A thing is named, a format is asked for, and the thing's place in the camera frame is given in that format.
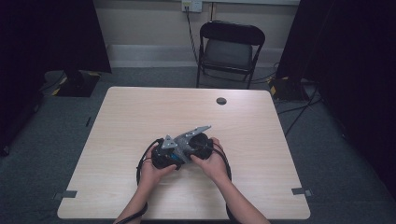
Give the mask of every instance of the table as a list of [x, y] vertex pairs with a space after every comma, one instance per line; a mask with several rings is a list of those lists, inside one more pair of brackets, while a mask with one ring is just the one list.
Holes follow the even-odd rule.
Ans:
[[[225, 105], [217, 99], [227, 100]], [[157, 138], [195, 127], [216, 136], [233, 182], [269, 219], [306, 219], [310, 211], [268, 91], [113, 87], [93, 124], [63, 198], [60, 218], [116, 218], [136, 190], [135, 167]], [[216, 186], [198, 166], [166, 176], [143, 219], [228, 219]]]

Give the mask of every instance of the black folding chair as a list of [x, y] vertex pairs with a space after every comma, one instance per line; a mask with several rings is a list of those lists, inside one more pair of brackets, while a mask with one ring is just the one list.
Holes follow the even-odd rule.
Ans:
[[[253, 25], [210, 21], [200, 30], [199, 62], [196, 88], [200, 85], [201, 69], [245, 75], [247, 89], [253, 78], [256, 62], [265, 41], [265, 34]], [[253, 57], [253, 46], [258, 46]]]

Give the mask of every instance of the person's hand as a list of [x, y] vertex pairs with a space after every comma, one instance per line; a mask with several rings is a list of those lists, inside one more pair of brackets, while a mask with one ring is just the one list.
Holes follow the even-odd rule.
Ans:
[[[217, 149], [220, 153], [225, 155], [219, 139], [215, 137], [212, 137], [211, 139], [213, 140], [213, 148]], [[223, 177], [228, 178], [224, 160], [217, 152], [212, 151], [212, 154], [207, 160], [201, 160], [194, 155], [191, 155], [191, 159], [199, 167], [201, 167], [201, 169], [210, 179], [215, 180]]]
[[157, 169], [152, 164], [151, 153], [156, 146], [151, 147], [146, 154], [146, 159], [143, 161], [141, 177], [139, 186], [145, 186], [145, 188], [155, 188], [160, 183], [161, 178], [165, 175], [170, 174], [176, 169], [176, 166], [170, 165], [163, 169]]

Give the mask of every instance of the gray carpet floor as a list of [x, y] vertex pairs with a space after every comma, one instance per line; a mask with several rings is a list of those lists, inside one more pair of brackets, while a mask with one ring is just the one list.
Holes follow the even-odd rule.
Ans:
[[[254, 78], [273, 72], [273, 68], [258, 68]], [[195, 74], [193, 67], [113, 68], [113, 74], [102, 75], [90, 98], [51, 96], [56, 85], [46, 89], [39, 110], [10, 145], [10, 155], [0, 158], [0, 223], [111, 223], [112, 220], [59, 219], [60, 201], [53, 199], [55, 193], [67, 188], [107, 89], [194, 88]], [[61, 75], [62, 72], [47, 73], [44, 87]], [[255, 81], [258, 83], [251, 89], [268, 90], [263, 81]], [[211, 77], [204, 77], [202, 82], [216, 88], [246, 87], [246, 83]], [[314, 93], [314, 88], [306, 86], [309, 94]], [[305, 104], [275, 101], [278, 112]], [[279, 115], [285, 131], [299, 113], [295, 110]], [[313, 193], [307, 197], [311, 217], [300, 221], [272, 220], [273, 223], [396, 223], [395, 201], [370, 164], [343, 137], [337, 119], [325, 104], [309, 106], [290, 130], [287, 141], [302, 185]]]

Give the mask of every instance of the person's left hand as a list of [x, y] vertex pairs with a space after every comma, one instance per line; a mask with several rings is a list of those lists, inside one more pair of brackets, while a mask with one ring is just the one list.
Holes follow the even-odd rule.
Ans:
[[163, 176], [170, 174], [177, 168], [177, 166], [173, 164], [163, 169], [157, 169], [152, 164], [151, 158], [152, 150], [155, 147], [156, 146], [153, 146], [148, 150], [146, 159], [143, 161], [139, 186], [145, 186], [146, 188], [153, 189], [158, 185], [158, 183], [160, 183]]

